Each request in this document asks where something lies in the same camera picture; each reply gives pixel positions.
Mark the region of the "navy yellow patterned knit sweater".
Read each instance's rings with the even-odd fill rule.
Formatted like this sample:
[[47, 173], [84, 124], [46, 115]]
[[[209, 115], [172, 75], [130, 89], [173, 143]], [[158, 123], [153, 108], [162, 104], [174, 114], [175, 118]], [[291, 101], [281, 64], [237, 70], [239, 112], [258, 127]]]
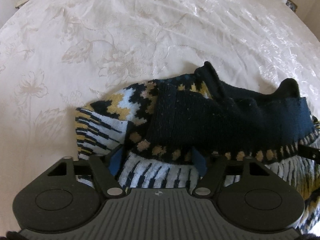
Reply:
[[272, 94], [231, 86], [209, 62], [192, 74], [135, 83], [75, 111], [78, 158], [114, 155], [124, 189], [195, 189], [215, 156], [253, 157], [303, 196], [302, 239], [319, 221], [319, 166], [298, 146], [319, 143], [319, 120], [298, 83]]

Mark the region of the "cream floral bedspread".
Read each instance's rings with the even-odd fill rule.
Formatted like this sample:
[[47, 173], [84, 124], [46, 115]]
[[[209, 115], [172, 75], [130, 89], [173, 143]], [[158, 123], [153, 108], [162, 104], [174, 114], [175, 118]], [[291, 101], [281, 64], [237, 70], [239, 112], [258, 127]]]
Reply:
[[1, 233], [12, 201], [64, 155], [74, 111], [130, 84], [212, 63], [272, 93], [298, 81], [319, 115], [319, 41], [278, 0], [30, 0], [1, 28]]

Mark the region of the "white left nightstand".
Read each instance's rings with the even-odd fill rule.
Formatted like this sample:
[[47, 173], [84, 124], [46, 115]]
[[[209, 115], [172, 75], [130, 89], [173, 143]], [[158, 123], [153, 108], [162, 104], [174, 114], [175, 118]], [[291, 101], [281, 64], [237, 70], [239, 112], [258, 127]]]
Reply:
[[23, 5], [25, 5], [29, 1], [31, 1], [31, 0], [19, 0], [16, 2], [15, 8], [20, 9]]

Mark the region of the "picture frame on right nightstand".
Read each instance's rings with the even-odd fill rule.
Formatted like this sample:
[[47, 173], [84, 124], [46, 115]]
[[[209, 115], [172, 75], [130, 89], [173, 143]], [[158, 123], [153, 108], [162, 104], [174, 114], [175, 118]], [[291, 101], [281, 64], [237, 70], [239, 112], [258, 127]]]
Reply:
[[287, 0], [286, 6], [289, 7], [293, 12], [296, 12], [298, 8], [298, 6], [291, 0]]

